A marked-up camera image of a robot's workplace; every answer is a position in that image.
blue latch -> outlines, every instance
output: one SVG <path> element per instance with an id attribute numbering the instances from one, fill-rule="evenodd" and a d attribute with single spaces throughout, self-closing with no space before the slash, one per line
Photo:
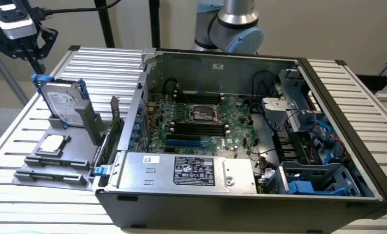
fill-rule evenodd
<path id="1" fill-rule="evenodd" d="M 106 167 L 96 167 L 94 168 L 94 172 L 93 172 L 94 176 L 108 176 L 108 168 Z"/>
<path id="2" fill-rule="evenodd" d="M 313 190 L 311 182 L 309 181 L 300 181 L 294 180 L 293 182 L 288 183 L 289 187 L 289 192 L 292 194 L 298 194 L 298 195 L 344 195 L 347 192 L 345 188 L 336 189 L 335 191 L 324 191 L 324 192 L 317 192 Z"/>

blue tab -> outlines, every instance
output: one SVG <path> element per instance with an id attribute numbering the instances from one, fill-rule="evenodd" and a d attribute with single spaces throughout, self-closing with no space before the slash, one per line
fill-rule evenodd
<path id="1" fill-rule="evenodd" d="M 296 180 L 288 184 L 288 187 L 292 194 L 302 194 L 302 195 L 315 194 L 315 190 L 312 188 L 309 181 Z"/>
<path id="2" fill-rule="evenodd" d="M 50 76 L 41 76 L 40 78 L 38 78 L 38 81 L 40 82 L 52 82 L 54 80 L 54 77 L 50 77 Z"/>
<path id="3" fill-rule="evenodd" d="M 94 176 L 106 176 L 108 169 L 105 167 L 96 167 L 93 171 Z"/>
<path id="4" fill-rule="evenodd" d="M 38 75 L 37 74 L 30 76 L 30 82 L 36 87 L 37 93 L 41 94 L 41 88 L 40 88 L 40 84 L 38 84 Z"/>

capacitor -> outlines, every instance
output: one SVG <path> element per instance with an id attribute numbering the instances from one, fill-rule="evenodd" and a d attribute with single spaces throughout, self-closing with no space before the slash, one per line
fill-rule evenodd
<path id="1" fill-rule="evenodd" d="M 241 101 L 234 102 L 236 107 L 242 107 L 244 103 Z"/>

warning label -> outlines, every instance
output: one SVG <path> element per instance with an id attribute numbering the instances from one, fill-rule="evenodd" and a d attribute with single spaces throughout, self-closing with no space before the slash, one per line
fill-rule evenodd
<path id="1" fill-rule="evenodd" d="M 177 185 L 214 186 L 213 159 L 174 157 L 173 183 Z"/>

red cable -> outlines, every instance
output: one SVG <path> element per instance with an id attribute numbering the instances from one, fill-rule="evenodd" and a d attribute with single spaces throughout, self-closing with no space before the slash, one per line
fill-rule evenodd
<path id="1" fill-rule="evenodd" d="M 344 156 L 345 151 L 344 151 L 344 143 L 343 143 L 343 141 L 339 138 L 336 138 L 336 137 L 331 137 L 331 139 L 339 141 L 339 143 L 341 144 L 341 155 Z"/>

